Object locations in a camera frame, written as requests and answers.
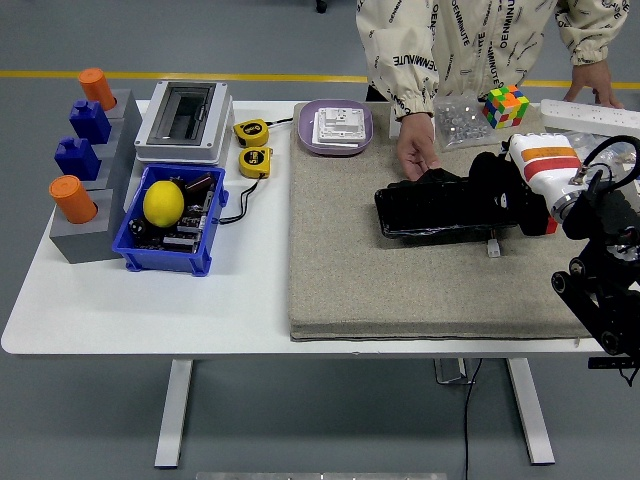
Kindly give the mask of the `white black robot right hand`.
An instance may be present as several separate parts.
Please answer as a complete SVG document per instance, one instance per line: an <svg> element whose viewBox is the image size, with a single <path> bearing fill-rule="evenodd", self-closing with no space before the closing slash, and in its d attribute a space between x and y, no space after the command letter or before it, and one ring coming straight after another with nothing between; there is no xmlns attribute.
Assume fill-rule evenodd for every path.
<svg viewBox="0 0 640 480"><path fill-rule="evenodd" d="M575 180L582 163L569 140L561 134L514 134L502 144L501 152L515 166L515 179L508 184L518 189L517 182L522 180L543 197L548 213L562 223L585 189Z"/></svg>

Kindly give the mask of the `person's right hand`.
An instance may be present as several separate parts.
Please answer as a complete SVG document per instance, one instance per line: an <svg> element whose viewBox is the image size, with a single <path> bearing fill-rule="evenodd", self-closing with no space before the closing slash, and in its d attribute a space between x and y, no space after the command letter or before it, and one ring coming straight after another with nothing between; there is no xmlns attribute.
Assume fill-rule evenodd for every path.
<svg viewBox="0 0 640 480"><path fill-rule="evenodd" d="M417 181L428 170L441 167L434 138L433 123L428 113L413 113L401 119L396 150L408 180Z"/></svg>

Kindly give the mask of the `person's left hand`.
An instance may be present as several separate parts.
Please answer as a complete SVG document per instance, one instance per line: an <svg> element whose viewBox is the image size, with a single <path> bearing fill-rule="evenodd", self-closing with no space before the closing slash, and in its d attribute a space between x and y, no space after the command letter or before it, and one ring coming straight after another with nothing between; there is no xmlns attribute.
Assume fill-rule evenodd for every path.
<svg viewBox="0 0 640 480"><path fill-rule="evenodd" d="M571 84L563 100L573 102L584 89L590 88L597 105L616 109L623 109L623 103L617 99L613 87L611 74L605 60L572 67Z"/></svg>

